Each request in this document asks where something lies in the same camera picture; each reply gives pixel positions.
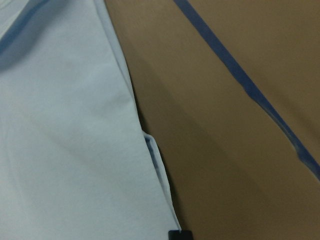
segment cardboard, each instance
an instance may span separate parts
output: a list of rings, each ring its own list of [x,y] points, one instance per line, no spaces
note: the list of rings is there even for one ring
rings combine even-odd
[[[140,120],[195,240],[317,240],[319,181],[172,0],[108,0]],[[320,1],[190,0],[320,161]]]

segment tape strip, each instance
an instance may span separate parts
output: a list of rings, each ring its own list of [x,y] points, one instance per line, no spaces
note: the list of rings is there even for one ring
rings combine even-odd
[[[316,160],[312,157],[309,151],[305,148],[299,138],[290,129],[282,117],[278,114],[275,108],[267,100],[267,98],[258,89],[255,83],[249,78],[246,72],[241,68],[237,61],[228,52],[225,46],[220,42],[213,31],[208,27],[206,22],[196,12],[192,5],[187,0],[173,0],[180,8],[183,14],[188,18],[192,25],[199,32],[201,37],[206,41],[209,47],[215,52],[215,54],[224,63],[233,77],[242,85],[245,92],[252,98],[260,107],[275,121],[275,123],[281,128],[287,138],[294,146],[299,159],[314,173],[314,175],[320,180],[320,166]]]

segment blue stripe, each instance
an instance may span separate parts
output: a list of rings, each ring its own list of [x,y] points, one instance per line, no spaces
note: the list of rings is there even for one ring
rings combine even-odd
[[[183,14],[189,19],[192,25],[196,28],[202,38],[206,41],[209,47],[224,63],[233,77],[242,85],[245,92],[275,121],[281,128],[287,138],[294,146],[299,159],[314,173],[320,180],[320,166],[312,155],[308,152],[299,138],[290,129],[286,122],[282,119],[279,113],[267,100],[267,98],[258,89],[255,83],[249,78],[246,72],[241,68],[237,61],[228,52],[225,46],[220,42],[217,36],[208,27],[201,16],[196,12],[192,5],[187,0],[173,0],[181,9]]]

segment folded white fabric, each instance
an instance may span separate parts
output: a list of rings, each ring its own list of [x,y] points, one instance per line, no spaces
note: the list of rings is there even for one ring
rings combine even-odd
[[[168,239],[167,176],[103,0],[0,0],[0,37],[0,239]]]

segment black object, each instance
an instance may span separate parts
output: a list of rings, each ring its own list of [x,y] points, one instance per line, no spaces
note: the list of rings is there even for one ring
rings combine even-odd
[[[170,230],[168,234],[169,240],[194,240],[192,231],[188,230]]]

